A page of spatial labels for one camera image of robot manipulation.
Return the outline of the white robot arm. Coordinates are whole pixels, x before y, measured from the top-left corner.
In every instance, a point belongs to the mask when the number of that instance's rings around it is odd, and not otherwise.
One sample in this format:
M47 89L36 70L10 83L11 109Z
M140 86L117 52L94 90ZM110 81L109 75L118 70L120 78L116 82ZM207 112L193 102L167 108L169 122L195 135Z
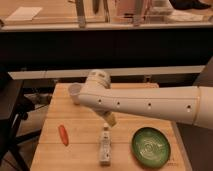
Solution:
M80 103L101 117L119 112L213 130L213 87L113 89L110 84L104 70L90 71L79 93Z

